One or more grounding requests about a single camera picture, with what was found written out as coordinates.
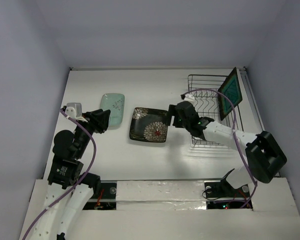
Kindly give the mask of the light green rectangular plate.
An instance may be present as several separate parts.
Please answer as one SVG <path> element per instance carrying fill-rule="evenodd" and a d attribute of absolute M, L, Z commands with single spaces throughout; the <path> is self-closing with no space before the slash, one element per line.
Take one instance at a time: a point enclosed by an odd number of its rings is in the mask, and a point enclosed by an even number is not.
<path fill-rule="evenodd" d="M 125 96 L 122 93 L 106 93 L 101 98 L 100 108 L 110 110 L 108 128 L 119 128 L 124 118 Z"/>

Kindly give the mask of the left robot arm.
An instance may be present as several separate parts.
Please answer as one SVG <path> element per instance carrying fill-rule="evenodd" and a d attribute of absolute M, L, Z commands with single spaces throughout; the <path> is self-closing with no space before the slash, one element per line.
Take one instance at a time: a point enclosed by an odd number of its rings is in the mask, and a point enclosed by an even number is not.
<path fill-rule="evenodd" d="M 53 159 L 40 214 L 25 231 L 24 240 L 66 240 L 90 198 L 102 195 L 99 175 L 82 171 L 80 161 L 89 143 L 93 145 L 94 164 L 97 145 L 93 134 L 109 127 L 110 110 L 82 112 L 80 103 L 68 103 L 60 113 L 76 125 L 74 131 L 61 130 L 53 139 Z"/>

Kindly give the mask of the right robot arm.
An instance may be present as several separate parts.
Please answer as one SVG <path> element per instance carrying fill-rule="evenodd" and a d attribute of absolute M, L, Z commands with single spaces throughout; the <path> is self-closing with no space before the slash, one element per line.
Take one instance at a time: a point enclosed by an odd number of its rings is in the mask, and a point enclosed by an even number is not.
<path fill-rule="evenodd" d="M 200 117 L 189 101 L 170 105 L 172 125 L 187 130 L 191 136 L 236 150 L 243 166 L 231 169 L 221 178 L 216 191 L 232 196 L 244 185 L 268 184 L 287 163 L 287 157 L 268 131 L 250 133 L 223 125 L 212 118 Z"/>

